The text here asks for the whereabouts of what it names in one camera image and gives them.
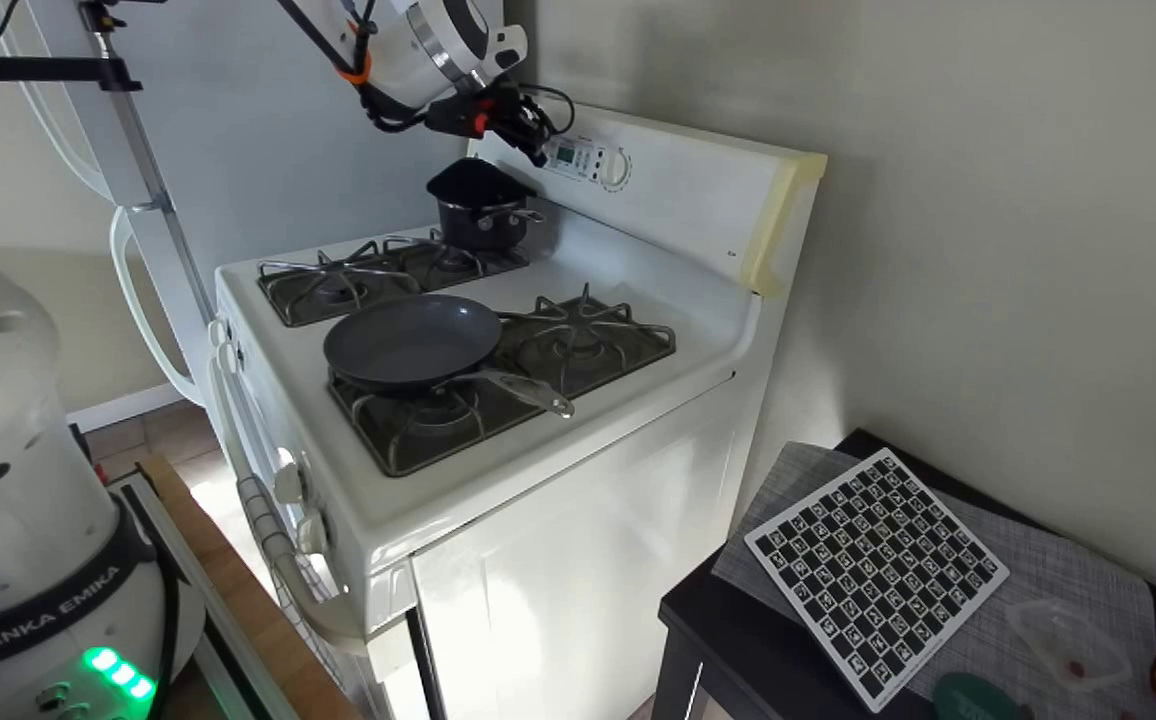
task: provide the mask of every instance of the black table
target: black table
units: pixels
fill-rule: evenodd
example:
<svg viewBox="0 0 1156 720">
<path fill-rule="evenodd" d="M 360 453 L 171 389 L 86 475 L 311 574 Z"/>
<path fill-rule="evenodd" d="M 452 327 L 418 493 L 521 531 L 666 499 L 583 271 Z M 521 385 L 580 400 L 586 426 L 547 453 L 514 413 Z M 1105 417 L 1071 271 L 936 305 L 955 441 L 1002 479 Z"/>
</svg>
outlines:
<svg viewBox="0 0 1156 720">
<path fill-rule="evenodd" d="M 870 431 L 853 431 L 838 453 L 870 454 L 892 449 Z M 1026 516 L 1002 509 L 1001 499 L 951 479 L 947 472 L 892 449 L 928 487 L 967 499 L 977 509 L 1001 512 L 1008 519 L 1030 525 Z M 809 629 L 776 617 L 761 599 L 712 574 L 716 556 L 709 556 L 691 574 L 684 574 L 663 599 L 658 620 L 666 624 L 663 664 L 657 681 L 657 720 L 688 716 L 691 690 L 705 687 L 736 720 L 782 716 L 782 720 L 870 720 L 856 701 L 846 681 L 832 669 L 824 649 Z M 882 720 L 928 720 L 933 702 L 901 690 Z"/>
</svg>

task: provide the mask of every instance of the white wall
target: white wall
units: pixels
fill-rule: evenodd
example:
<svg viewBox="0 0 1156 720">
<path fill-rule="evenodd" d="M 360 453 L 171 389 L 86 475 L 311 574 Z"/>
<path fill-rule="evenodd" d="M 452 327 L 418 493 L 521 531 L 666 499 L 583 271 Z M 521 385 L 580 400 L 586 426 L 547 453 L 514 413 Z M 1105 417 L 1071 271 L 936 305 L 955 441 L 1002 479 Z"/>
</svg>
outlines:
<svg viewBox="0 0 1156 720">
<path fill-rule="evenodd" d="M 103 223 L 106 205 L 65 170 L 21 89 L 0 89 L 0 271 L 59 327 L 68 413 L 162 385 L 114 293 Z"/>
<path fill-rule="evenodd" d="M 540 79 L 832 153 L 761 468 L 869 423 L 1156 578 L 1156 2 L 534 0 Z"/>
</svg>

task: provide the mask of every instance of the white gas stove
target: white gas stove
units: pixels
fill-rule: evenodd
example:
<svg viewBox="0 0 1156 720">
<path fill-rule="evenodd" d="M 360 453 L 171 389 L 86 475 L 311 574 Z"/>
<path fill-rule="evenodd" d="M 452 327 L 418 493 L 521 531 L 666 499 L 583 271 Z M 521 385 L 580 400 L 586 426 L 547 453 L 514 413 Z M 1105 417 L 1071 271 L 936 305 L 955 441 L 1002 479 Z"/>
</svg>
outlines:
<svg viewBox="0 0 1156 720">
<path fill-rule="evenodd" d="M 360 403 L 333 394 L 323 359 L 341 314 L 289 309 L 273 280 L 384 243 L 423 246 L 432 227 L 216 271 L 218 423 L 236 426 L 232 453 L 274 499 L 317 587 L 303 596 L 354 620 L 317 633 L 341 681 L 380 709 L 396 709 L 416 670 L 432 716 L 628 716 L 658 658 L 658 591 L 728 531 L 824 160 L 611 111 L 580 111 L 577 130 L 628 160 L 628 179 L 534 170 L 478 142 L 476 156 L 534 185 L 550 214 L 514 259 L 432 286 L 505 323 L 534 305 L 647 323 L 658 350 L 580 389 L 568 419 L 529 413 L 407 468 L 401 441 L 360 435 Z M 364 305 L 335 284 L 311 293 L 343 310 Z M 411 656 L 384 658 L 396 629 L 411 633 Z"/>
</svg>

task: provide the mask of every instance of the stove burner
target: stove burner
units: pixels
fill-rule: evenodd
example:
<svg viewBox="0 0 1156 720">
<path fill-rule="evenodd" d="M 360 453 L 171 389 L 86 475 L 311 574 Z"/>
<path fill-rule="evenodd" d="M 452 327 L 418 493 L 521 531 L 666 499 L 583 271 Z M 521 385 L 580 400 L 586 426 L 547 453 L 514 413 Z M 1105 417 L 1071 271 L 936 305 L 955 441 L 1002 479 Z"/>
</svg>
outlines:
<svg viewBox="0 0 1156 720">
<path fill-rule="evenodd" d="M 482 367 L 540 375 L 565 394 L 586 394 L 670 350 L 670 327 L 634 323 L 628 305 L 598 305 L 583 286 L 565 305 L 540 294 L 529 314 L 499 310 L 499 343 Z M 495 385 L 459 385 L 454 375 L 401 394 L 348 379 L 333 379 L 329 393 L 384 475 L 411 475 L 540 417 Z"/>
<path fill-rule="evenodd" d="M 429 239 L 369 239 L 343 259 L 321 256 L 317 269 L 260 269 L 260 293 L 273 310 L 289 323 L 317 323 L 329 314 L 360 310 L 374 298 L 416 294 L 495 271 L 521 269 L 514 256 L 476 256 L 452 243 Z"/>
</svg>

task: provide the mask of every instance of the black frying pan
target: black frying pan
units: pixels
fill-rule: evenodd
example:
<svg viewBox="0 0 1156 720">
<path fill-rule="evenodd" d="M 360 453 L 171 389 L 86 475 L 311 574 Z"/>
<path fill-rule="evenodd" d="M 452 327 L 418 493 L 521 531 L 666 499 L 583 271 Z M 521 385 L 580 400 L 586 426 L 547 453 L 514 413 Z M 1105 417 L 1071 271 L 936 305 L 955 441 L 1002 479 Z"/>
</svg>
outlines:
<svg viewBox="0 0 1156 720">
<path fill-rule="evenodd" d="M 329 341 L 335 379 L 374 393 L 411 393 L 441 379 L 495 385 L 521 403 L 571 417 L 571 403 L 534 375 L 476 373 L 499 343 L 499 320 L 463 294 L 401 294 L 341 320 Z"/>
</svg>

